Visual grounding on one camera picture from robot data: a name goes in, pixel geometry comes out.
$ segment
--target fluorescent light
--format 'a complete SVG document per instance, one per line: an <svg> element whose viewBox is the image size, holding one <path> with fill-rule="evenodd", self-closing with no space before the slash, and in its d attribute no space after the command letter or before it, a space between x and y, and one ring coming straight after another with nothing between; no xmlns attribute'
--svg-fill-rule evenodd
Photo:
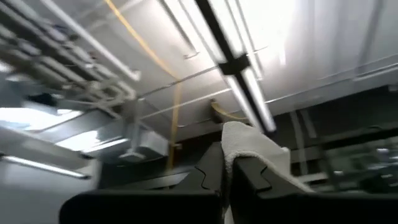
<svg viewBox="0 0 398 224"><path fill-rule="evenodd" d="M9 73L12 72L13 70L14 70L13 66L0 60L0 72Z"/></svg>
<svg viewBox="0 0 398 224"><path fill-rule="evenodd" d="M100 142L101 140L98 139L97 131L88 131L60 141L56 145L72 151L82 151L97 146Z"/></svg>
<svg viewBox="0 0 398 224"><path fill-rule="evenodd" d="M195 28L191 24L187 14L184 12L183 3L180 0L164 1L167 7L170 9L174 17L176 18L178 24L186 33L189 41L192 43L193 48L198 51L202 49L203 46L200 43L199 37L195 33Z"/></svg>
<svg viewBox="0 0 398 224"><path fill-rule="evenodd" d="M26 75L23 75L23 74L8 75L6 80L11 81L11 82L29 82L29 81L31 81L30 78L28 78Z"/></svg>
<svg viewBox="0 0 398 224"><path fill-rule="evenodd" d="M286 65L286 52L285 52L285 46L284 43L279 43L279 51L278 51L278 56L279 56L279 64L281 66Z"/></svg>
<svg viewBox="0 0 398 224"><path fill-rule="evenodd" d="M250 64L253 67L254 73L256 74L258 79L262 79L262 72L260 69L260 65L256 60L256 55L254 53L254 46L250 41L249 31L244 23L244 16L241 14L241 10L239 10L239 6L237 5L238 0L228 1L228 6L231 9L232 16L234 17L234 21L238 28L241 40L243 42L244 48L248 53Z"/></svg>
<svg viewBox="0 0 398 224"><path fill-rule="evenodd" d="M81 111L72 111L56 116L32 108L0 108L0 121L26 124L25 130L32 131L49 128L81 114Z"/></svg>
<svg viewBox="0 0 398 224"><path fill-rule="evenodd" d="M208 27L205 18L201 14L196 2L194 0L178 0L182 10L184 11L184 16L190 21L192 29L187 29L186 33L192 37L193 43L201 40L201 43L206 48L210 57L215 60L215 62L223 63L226 62L225 56L222 53L220 47L216 43L213 34Z"/></svg>
<svg viewBox="0 0 398 224"><path fill-rule="evenodd" d="M385 148L381 148L381 149L377 149L377 152L380 152L380 153L387 153L387 152L389 152L389 150L388 150L388 149L385 149Z"/></svg>
<svg viewBox="0 0 398 224"><path fill-rule="evenodd" d="M344 174L344 172L341 171L341 170L333 171L333 173L335 173L336 175L343 175Z"/></svg>
<svg viewBox="0 0 398 224"><path fill-rule="evenodd" d="M243 54L243 43L239 38L238 30L234 24L234 19L232 18L227 1L213 0L209 1L211 8L220 24L221 30L225 34L225 38L229 43L232 53L235 57Z"/></svg>
<svg viewBox="0 0 398 224"><path fill-rule="evenodd" d="M58 113L59 115L62 115L62 114L70 113L70 112L72 112L72 111L73 111L73 110L59 109L59 110L57 110L57 113Z"/></svg>
<svg viewBox="0 0 398 224"><path fill-rule="evenodd" d="M19 165L22 165L22 166L42 169L42 170L54 172L54 173L57 173L57 174L67 175L67 176L70 176L70 177L75 177L75 178L80 178L80 179L88 177L85 174L81 174L81 173L78 173L78 172L62 169L62 168L55 167L55 166L46 165L46 164L39 163L39 162L30 161L30 160L27 160L27 159L18 158L18 157L15 157L15 156L2 156L0 158L2 160L4 160L4 161L7 161L7 162L13 162L13 163L16 163L16 164L19 164Z"/></svg>
<svg viewBox="0 0 398 224"><path fill-rule="evenodd" d="M86 68L94 68L94 64L93 63L86 63L85 67Z"/></svg>
<svg viewBox="0 0 398 224"><path fill-rule="evenodd" d="M229 87L232 89L232 92L236 100L238 101L239 105L241 106L244 114L246 115L250 123L253 124L253 126L256 127L258 130L262 130L260 122L258 121L256 115L251 109L248 99L245 97L243 90L239 87L236 78L231 75L227 75L225 80L229 85Z"/></svg>
<svg viewBox="0 0 398 224"><path fill-rule="evenodd" d="M317 173L317 174L302 175L297 178L299 181L306 183L306 182L315 181L315 180L325 180L328 178L328 176L325 173L321 172L321 173Z"/></svg>
<svg viewBox="0 0 398 224"><path fill-rule="evenodd" d="M264 102L264 97L262 95L262 91L260 86L254 76L254 72L252 68L247 68L242 72L243 78L246 84L249 87L250 94L253 97L254 103L256 104L262 121L266 125L266 128L269 132L273 132L276 130L276 125L274 119L272 118L271 112L269 111L268 106Z"/></svg>
<svg viewBox="0 0 398 224"><path fill-rule="evenodd" d="M99 146L95 146L95 147L91 147L89 149L85 149L85 150L82 151L82 153L86 154L86 153L90 153L90 152L99 151L99 150L105 149L107 147L115 146L117 144L121 144L121 143L128 142L128 141L130 141L130 139L120 139L120 140L116 140L116 141L111 141L111 142L108 142L108 143L105 143L105 144L101 144Z"/></svg>

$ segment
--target white towel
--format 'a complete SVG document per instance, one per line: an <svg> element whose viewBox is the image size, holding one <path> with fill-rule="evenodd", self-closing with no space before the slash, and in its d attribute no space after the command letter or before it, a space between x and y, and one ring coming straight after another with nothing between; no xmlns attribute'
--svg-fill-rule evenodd
<svg viewBox="0 0 398 224"><path fill-rule="evenodd" d="M237 157L256 157L275 174L306 192L313 192L290 174L290 151L281 148L257 129L237 121L224 124L221 146L227 172L227 194L233 178L233 162Z"/></svg>

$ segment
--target bright window light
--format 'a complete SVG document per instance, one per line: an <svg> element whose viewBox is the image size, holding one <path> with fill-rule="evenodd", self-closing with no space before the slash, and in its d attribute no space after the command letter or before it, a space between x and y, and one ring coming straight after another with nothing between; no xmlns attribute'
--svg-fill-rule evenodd
<svg viewBox="0 0 398 224"><path fill-rule="evenodd" d="M57 116L32 108L0 108L0 121L22 125L26 131L38 131L68 121L81 114L81 111L72 111Z"/></svg>
<svg viewBox="0 0 398 224"><path fill-rule="evenodd" d="M101 143L97 131L88 131L56 143L56 145L73 150L82 151L91 149Z"/></svg>

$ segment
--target ceiling panel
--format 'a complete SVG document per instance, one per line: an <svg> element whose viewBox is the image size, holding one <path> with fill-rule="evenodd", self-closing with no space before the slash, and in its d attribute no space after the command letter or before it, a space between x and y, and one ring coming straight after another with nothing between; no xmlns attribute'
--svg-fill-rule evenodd
<svg viewBox="0 0 398 224"><path fill-rule="evenodd" d="M385 0L383 3L366 62L398 54L398 1Z"/></svg>
<svg viewBox="0 0 398 224"><path fill-rule="evenodd" d="M130 25L179 78L186 78L215 66L201 43L194 43L201 46L198 49L199 54L190 59L185 58L185 55L193 55L193 49L159 1L113 1ZM357 75L358 69L355 68L359 63L372 62L363 68L363 72L397 63L397 1L383 1L375 32L370 32L369 25L374 6L377 5L376 0L237 1L242 7L254 48L259 50L257 56L263 71L263 77L259 81L273 115L394 81L392 76L384 75L377 79L354 77ZM211 2L218 18L223 20L221 24L228 26L223 29L232 34L234 24L231 19L226 19L229 17L226 1ZM71 3L57 0L56 3L132 70L142 71L142 80L139 83L128 80L138 93L147 93L176 81L152 61L103 1L79 0ZM48 12L44 14L54 18ZM366 41L368 34L373 36L370 43ZM236 34L229 39L237 42L239 38ZM80 44L86 50L92 49L84 41ZM111 63L100 55L98 57L101 62L119 73ZM163 113L144 119L146 124L165 137L170 134L174 89L175 85L150 94L142 112L147 116L168 108ZM239 105L225 85L219 70L182 82L183 105L180 107L178 122L179 139L220 128L206 121L210 117L210 98L216 98L226 111L239 111Z"/></svg>
<svg viewBox="0 0 398 224"><path fill-rule="evenodd" d="M173 106L176 85L157 91L146 97L148 102L160 109ZM212 70L182 82L181 103L186 103L228 88L221 77L220 70Z"/></svg>

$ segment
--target ceiling light fixture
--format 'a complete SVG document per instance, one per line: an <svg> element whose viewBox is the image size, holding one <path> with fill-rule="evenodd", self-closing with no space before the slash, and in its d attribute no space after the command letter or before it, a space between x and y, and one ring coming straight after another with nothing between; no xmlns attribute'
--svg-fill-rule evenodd
<svg viewBox="0 0 398 224"><path fill-rule="evenodd" d="M183 3L181 2L182 9L185 11L188 20L192 23L193 28L195 29L197 35L201 39L211 58L216 63L224 63L227 60L231 60L231 57L234 60L244 53L243 44L247 45L247 49L252 50L252 54L249 56L254 56L253 47L251 47L248 33L246 32L246 35L242 35L242 37L239 37L239 33L236 30L237 26L240 26L239 31L245 30L243 22L240 21L237 24L236 21L239 19L236 19L234 21L234 19L231 17L231 11L228 11L226 7L228 6L226 2L212 1L208 4L210 5L211 10L216 12L214 16L217 17L216 21L218 21L220 24L219 28L221 29L221 31L218 33L218 35L222 35L222 38L224 38L224 35L222 33L225 33L225 41L227 41L227 44L224 44L223 47L220 45L220 36L218 36L218 38L214 37L214 27L210 29L210 27L206 23L206 20L208 20L208 18L203 17L202 12L198 8L198 1L196 1L196 3L193 1L184 1ZM235 5L235 7L233 8L235 11L238 10L237 5ZM228 51L230 51L231 53L225 55L225 48L227 48ZM259 69L258 63L254 63L253 67L249 67L240 72L244 82L246 82L245 86L249 89L250 96L247 96L242 89L242 79L238 81L238 79L233 75L225 75L224 77L226 83L232 89L233 94L237 99L239 105L241 106L242 110L248 117L249 121L253 124L253 126L262 131L273 132L276 130L275 122L272 119L272 115L267 105L264 103L265 100L262 95L262 90L260 89L256 77L254 76L253 70L256 70L256 73L260 74L259 76L261 77L261 71Z"/></svg>
<svg viewBox="0 0 398 224"><path fill-rule="evenodd" d="M228 8L230 10L230 13L232 14L232 17L234 19L234 23L236 25L236 28L238 29L238 36L241 39L241 42L243 43L243 46L248 53L248 58L250 61L251 66L253 67L254 74L257 76L258 79L262 79L262 72L260 69L260 65L256 59L256 54L254 53L254 47L252 44L252 41L250 39L249 35L249 30L248 26L245 22L243 12L241 10L241 6L239 5L239 0L234 0L234 1L226 1Z"/></svg>

